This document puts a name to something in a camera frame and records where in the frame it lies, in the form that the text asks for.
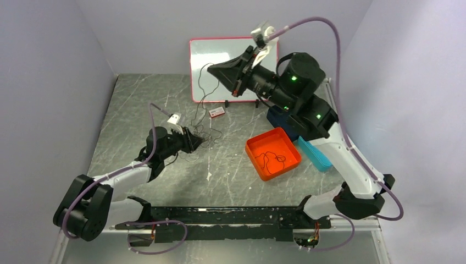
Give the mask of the aluminium frame rail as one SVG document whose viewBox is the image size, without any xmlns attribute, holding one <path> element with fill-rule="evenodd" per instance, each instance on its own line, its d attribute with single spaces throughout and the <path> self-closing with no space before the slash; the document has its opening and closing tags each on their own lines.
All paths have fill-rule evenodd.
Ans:
<svg viewBox="0 0 466 264">
<path fill-rule="evenodd" d="M 105 230 L 96 240 L 60 235 L 50 263 L 389 263 L 377 219 L 332 217 L 313 250 L 293 242 L 262 240 L 187 241 L 173 251 L 144 255 L 129 250 L 123 230 Z"/>
</svg>

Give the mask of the metal right table edge rail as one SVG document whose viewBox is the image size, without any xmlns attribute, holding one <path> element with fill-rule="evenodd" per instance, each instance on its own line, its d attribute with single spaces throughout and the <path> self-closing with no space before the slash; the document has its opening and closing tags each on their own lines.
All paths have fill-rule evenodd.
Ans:
<svg viewBox="0 0 466 264">
<path fill-rule="evenodd" d="M 339 122 L 339 116 L 338 116 L 337 109 L 336 109 L 336 103 L 335 103 L 335 100 L 334 100 L 334 95 L 333 95 L 332 89 L 331 89 L 330 79 L 325 78 L 323 83 L 322 83 L 322 86 L 323 86 L 323 89 L 324 89 L 324 92 L 325 92 L 326 101 L 327 101 L 329 107 L 331 108 L 331 115 L 333 116 L 335 122 L 338 123 Z"/>
</svg>

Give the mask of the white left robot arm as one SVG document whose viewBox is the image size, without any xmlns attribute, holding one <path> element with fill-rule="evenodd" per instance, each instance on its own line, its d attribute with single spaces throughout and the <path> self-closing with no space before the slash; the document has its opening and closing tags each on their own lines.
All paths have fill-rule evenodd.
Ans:
<svg viewBox="0 0 466 264">
<path fill-rule="evenodd" d="M 179 152 L 192 153 L 203 142 L 187 127 L 180 131 L 167 131 L 162 126 L 151 129 L 146 145 L 127 166 L 96 177 L 78 175 L 59 204 L 53 224 L 69 238 L 84 241 L 92 241 L 102 230 L 119 224 L 148 227 L 152 221 L 151 204 L 127 192 L 159 176 L 167 158 Z"/>
</svg>

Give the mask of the dark navy plastic tray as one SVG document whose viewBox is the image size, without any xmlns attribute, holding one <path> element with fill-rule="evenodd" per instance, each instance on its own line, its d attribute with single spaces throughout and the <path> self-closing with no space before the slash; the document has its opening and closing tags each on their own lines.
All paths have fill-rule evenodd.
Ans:
<svg viewBox="0 0 466 264">
<path fill-rule="evenodd" d="M 272 106 L 271 109 L 267 111 L 266 118 L 274 128 L 282 128 L 289 139 L 294 142 L 299 138 L 299 135 L 287 124 L 288 116 L 288 113 L 284 112 L 280 107 Z"/>
</svg>

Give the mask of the orange plastic tray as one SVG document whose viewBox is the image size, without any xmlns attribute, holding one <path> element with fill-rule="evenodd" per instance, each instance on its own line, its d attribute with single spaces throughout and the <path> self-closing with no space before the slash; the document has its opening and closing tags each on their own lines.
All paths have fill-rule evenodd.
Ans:
<svg viewBox="0 0 466 264">
<path fill-rule="evenodd" d="M 302 161 L 300 153 L 280 127 L 248 139 L 245 151 L 264 182 L 297 168 Z"/>
</svg>

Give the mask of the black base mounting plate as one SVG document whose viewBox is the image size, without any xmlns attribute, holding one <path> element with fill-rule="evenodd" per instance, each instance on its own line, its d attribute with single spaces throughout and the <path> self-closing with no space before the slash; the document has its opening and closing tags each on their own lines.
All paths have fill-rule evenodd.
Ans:
<svg viewBox="0 0 466 264">
<path fill-rule="evenodd" d="M 274 239 L 293 242 L 302 230 L 329 229 L 330 218 L 309 218 L 295 206 L 259 207 L 162 207 L 151 209 L 152 221 L 178 220 L 180 224 L 130 226 L 118 224 L 116 230 L 130 230 L 132 234 L 149 238 L 153 232 L 154 243 L 186 240 L 247 240 Z"/>
</svg>

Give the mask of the light blue plastic tray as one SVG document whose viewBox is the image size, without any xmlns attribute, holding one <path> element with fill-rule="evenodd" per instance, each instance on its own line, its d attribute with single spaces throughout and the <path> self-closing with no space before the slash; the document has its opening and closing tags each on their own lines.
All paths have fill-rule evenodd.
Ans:
<svg viewBox="0 0 466 264">
<path fill-rule="evenodd" d="M 330 160 L 315 146 L 310 142 L 305 141 L 302 137 L 298 138 L 298 146 L 318 171 L 326 172 L 332 167 Z"/>
</svg>

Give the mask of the small red white box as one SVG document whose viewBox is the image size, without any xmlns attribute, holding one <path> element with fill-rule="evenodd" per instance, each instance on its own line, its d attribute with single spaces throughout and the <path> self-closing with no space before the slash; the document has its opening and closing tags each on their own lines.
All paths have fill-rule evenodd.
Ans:
<svg viewBox="0 0 466 264">
<path fill-rule="evenodd" d="M 216 117 L 224 115 L 226 112 L 223 107 L 217 107 L 217 108 L 209 110 L 208 113 L 211 118 L 216 118 Z"/>
</svg>

